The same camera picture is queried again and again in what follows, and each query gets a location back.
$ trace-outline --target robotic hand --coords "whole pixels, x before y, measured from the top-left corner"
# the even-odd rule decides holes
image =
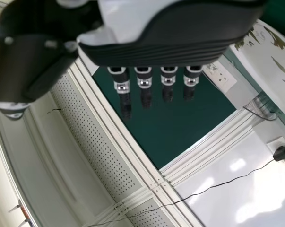
[[[0,110],[20,119],[78,57],[108,67],[130,118],[127,67],[151,104],[152,67],[170,102],[178,67],[192,99],[202,65],[216,61],[261,16],[266,0],[15,0],[0,17]]]

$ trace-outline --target perforated metal panel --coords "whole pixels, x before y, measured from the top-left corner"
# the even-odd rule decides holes
[[[127,216],[134,216],[138,215],[144,211],[147,210],[153,210],[158,208],[157,203],[150,199],[143,204],[137,206],[136,208],[130,210],[127,213]],[[168,219],[168,217],[161,211],[161,209],[158,209],[156,211],[146,212],[143,213],[137,217],[129,218],[132,224],[135,227],[173,227],[171,221]]]
[[[51,93],[81,150],[115,201],[119,202],[141,188],[68,73]]]

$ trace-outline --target electrical wire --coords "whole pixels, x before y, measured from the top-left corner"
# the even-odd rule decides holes
[[[265,121],[273,122],[273,121],[275,121],[275,120],[278,118],[278,115],[277,115],[274,119],[268,119],[268,118],[262,117],[262,116],[260,116],[259,114],[257,114],[257,113],[255,113],[255,112],[251,111],[250,109],[248,109],[248,108],[245,107],[245,106],[243,107],[243,109],[247,110],[248,112],[252,113],[253,115],[255,115],[255,116],[257,116],[257,117],[259,117],[259,118],[261,118],[261,119],[263,119],[263,120],[265,120]]]
[[[234,179],[232,179],[232,180],[230,180],[230,181],[227,181],[227,182],[224,182],[224,183],[220,183],[220,184],[217,184],[217,185],[211,186],[211,187],[209,187],[209,188],[205,189],[204,191],[202,191],[202,192],[200,192],[200,193],[196,193],[196,194],[189,195],[188,197],[186,197],[186,198],[184,198],[184,199],[182,199],[182,200],[176,201],[176,202],[174,202],[174,203],[166,204],[166,205],[162,205],[162,206],[160,206],[160,207],[158,207],[158,208],[156,208],[156,209],[153,209],[153,210],[147,210],[147,211],[141,212],[140,214],[137,214],[137,215],[124,217],[124,218],[122,218],[122,219],[120,219],[120,220],[107,221],[107,222],[104,222],[104,223],[101,223],[101,224],[94,224],[94,225],[90,225],[90,226],[87,226],[87,227],[93,227],[93,226],[102,226],[102,225],[106,225],[106,224],[109,224],[109,223],[122,221],[122,220],[127,219],[127,218],[134,218],[134,217],[140,216],[141,214],[144,214],[144,213],[147,213],[147,212],[154,212],[154,211],[156,211],[156,210],[158,210],[158,209],[160,209],[160,208],[162,208],[162,207],[167,207],[167,206],[175,205],[175,204],[177,204],[177,203],[179,203],[179,202],[183,202],[183,201],[185,201],[185,200],[189,199],[190,197],[193,197],[193,196],[196,196],[196,195],[201,195],[201,194],[203,194],[203,193],[207,192],[207,191],[208,191],[209,189],[211,189],[211,188],[216,188],[216,187],[219,187],[219,186],[222,186],[222,185],[225,185],[225,184],[231,183],[231,182],[233,182],[233,181],[235,181],[235,180],[237,180],[237,179],[240,179],[240,178],[243,178],[243,177],[247,177],[247,176],[249,176],[250,174],[252,174],[253,172],[255,172],[255,171],[258,171],[258,170],[261,170],[261,169],[265,168],[266,166],[268,166],[268,165],[269,165],[270,163],[272,163],[273,161],[274,161],[274,159],[270,160],[269,162],[267,162],[267,163],[266,163],[264,166],[262,166],[261,168],[254,169],[253,171],[249,172],[249,173],[248,173],[248,174],[246,174],[246,175],[238,176],[238,177],[236,177],[236,178],[234,178]]]

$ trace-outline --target black cable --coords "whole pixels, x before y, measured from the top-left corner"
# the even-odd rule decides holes
[[[160,206],[160,207],[158,207],[158,208],[156,208],[156,209],[154,209],[154,210],[147,210],[147,211],[141,212],[140,214],[137,214],[137,215],[124,217],[124,218],[122,218],[122,219],[120,219],[120,220],[107,221],[107,222],[104,222],[104,223],[101,223],[101,224],[90,225],[90,226],[87,226],[87,227],[106,225],[106,224],[109,224],[109,223],[112,223],[112,222],[122,221],[122,220],[127,219],[127,218],[134,218],[134,217],[140,216],[140,215],[143,214],[143,213],[153,212],[153,211],[156,211],[156,210],[158,210],[158,209],[160,209],[160,208],[162,208],[162,207],[167,207],[167,206],[175,205],[175,204],[177,204],[177,203],[179,203],[179,202],[183,202],[183,201],[185,201],[185,200],[187,200],[187,199],[189,199],[190,197],[193,197],[193,196],[195,196],[195,195],[201,195],[201,194],[205,193],[206,191],[208,191],[208,190],[211,189],[211,188],[216,188],[216,187],[219,187],[219,186],[222,186],[222,185],[231,183],[231,182],[233,182],[233,181],[235,181],[235,180],[237,180],[237,179],[239,179],[239,178],[249,176],[249,175],[252,174],[253,172],[263,169],[264,167],[266,167],[268,164],[270,164],[270,163],[273,162],[273,161],[274,161],[274,159],[270,160],[269,162],[267,162],[267,163],[266,163],[264,166],[262,166],[261,168],[259,168],[259,169],[254,169],[253,171],[249,172],[249,173],[246,174],[246,175],[238,176],[238,177],[236,177],[236,178],[234,178],[234,179],[232,179],[232,180],[230,180],[230,181],[227,181],[227,182],[224,182],[224,183],[220,183],[220,184],[211,186],[211,187],[205,189],[203,192],[189,195],[188,197],[186,197],[186,198],[184,198],[184,199],[182,199],[182,200],[179,200],[179,201],[177,201],[177,202],[174,202],[174,203],[171,203],[171,204],[162,205],[162,206]]]
[[[265,118],[265,117],[261,117],[259,114],[251,111],[250,109],[246,108],[245,106],[243,107],[243,109],[247,110],[248,112],[252,113],[253,115],[255,115],[255,116],[257,116],[257,117],[259,117],[259,118],[261,118],[261,119],[263,119],[265,121],[273,122],[273,121],[275,121],[278,118],[278,116],[276,116],[274,119],[268,119],[268,118]]]

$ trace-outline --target green floor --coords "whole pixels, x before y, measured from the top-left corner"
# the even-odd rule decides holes
[[[119,98],[113,88],[111,75],[106,69],[99,69],[93,78],[120,115]],[[204,76],[200,77],[195,99],[184,102],[183,70],[178,71],[172,103],[166,104],[161,98],[159,69],[154,69],[152,89],[152,106],[145,110],[140,102],[136,76],[131,71],[132,119],[125,124],[158,169],[235,111],[228,99]]]

